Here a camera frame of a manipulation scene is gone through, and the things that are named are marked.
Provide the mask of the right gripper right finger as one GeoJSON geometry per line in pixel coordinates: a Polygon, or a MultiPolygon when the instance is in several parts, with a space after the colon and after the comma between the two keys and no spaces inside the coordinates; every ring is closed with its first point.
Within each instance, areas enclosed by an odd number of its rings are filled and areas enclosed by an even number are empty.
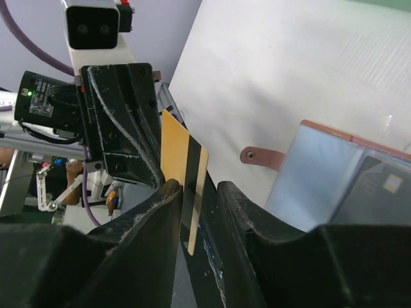
{"type": "Polygon", "coordinates": [[[352,307],[331,238],[269,214],[232,182],[217,188],[229,307],[352,307]]]}

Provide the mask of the brown leather card holder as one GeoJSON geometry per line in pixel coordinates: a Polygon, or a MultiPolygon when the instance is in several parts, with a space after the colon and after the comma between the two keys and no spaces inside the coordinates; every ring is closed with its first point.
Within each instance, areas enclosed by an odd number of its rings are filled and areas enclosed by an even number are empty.
{"type": "Polygon", "coordinates": [[[410,163],[410,154],[312,121],[303,120],[286,153],[248,146],[244,164],[263,166],[277,176],[265,209],[302,231],[332,223],[357,169],[367,155],[410,163]]]}

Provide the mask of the dark grey credit card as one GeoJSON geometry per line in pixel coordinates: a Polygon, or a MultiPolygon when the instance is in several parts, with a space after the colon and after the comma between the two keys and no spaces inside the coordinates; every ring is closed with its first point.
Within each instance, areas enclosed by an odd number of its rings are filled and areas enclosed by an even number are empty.
{"type": "Polygon", "coordinates": [[[365,156],[331,222],[409,226],[410,163],[365,156]]]}

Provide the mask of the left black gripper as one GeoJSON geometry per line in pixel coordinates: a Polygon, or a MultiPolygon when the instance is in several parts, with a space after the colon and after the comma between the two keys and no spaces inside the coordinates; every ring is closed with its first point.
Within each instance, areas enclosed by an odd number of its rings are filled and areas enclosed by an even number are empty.
{"type": "MultiPolygon", "coordinates": [[[[158,189],[161,120],[154,75],[148,63],[88,65],[80,70],[84,127],[90,158],[101,160],[115,180],[158,189]]],[[[83,139],[76,85],[25,71],[14,109],[23,132],[52,144],[83,139]],[[57,139],[33,125],[73,134],[57,139]]]]}

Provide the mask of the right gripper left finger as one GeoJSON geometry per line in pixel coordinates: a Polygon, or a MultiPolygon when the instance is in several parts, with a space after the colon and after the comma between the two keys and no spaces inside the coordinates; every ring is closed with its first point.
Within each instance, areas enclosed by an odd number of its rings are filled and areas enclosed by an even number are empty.
{"type": "Polygon", "coordinates": [[[140,205],[91,232],[110,250],[70,307],[170,307],[183,188],[171,179],[140,205]]]}

